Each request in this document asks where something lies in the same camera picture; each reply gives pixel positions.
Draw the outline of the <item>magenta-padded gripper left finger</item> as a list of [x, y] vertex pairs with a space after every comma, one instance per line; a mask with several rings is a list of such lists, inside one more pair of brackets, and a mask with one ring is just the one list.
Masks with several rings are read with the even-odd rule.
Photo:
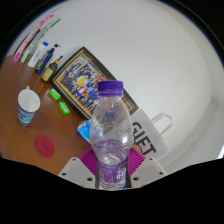
[[90, 148], [79, 158], [72, 157], [58, 176], [78, 186], [95, 189], [98, 183], [97, 173], [97, 159]]

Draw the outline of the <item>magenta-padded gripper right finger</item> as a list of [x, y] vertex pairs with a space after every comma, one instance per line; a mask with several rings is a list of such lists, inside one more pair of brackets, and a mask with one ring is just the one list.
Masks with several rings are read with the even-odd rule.
[[154, 157], [145, 157], [134, 148], [127, 159], [127, 187], [140, 188], [167, 175]]

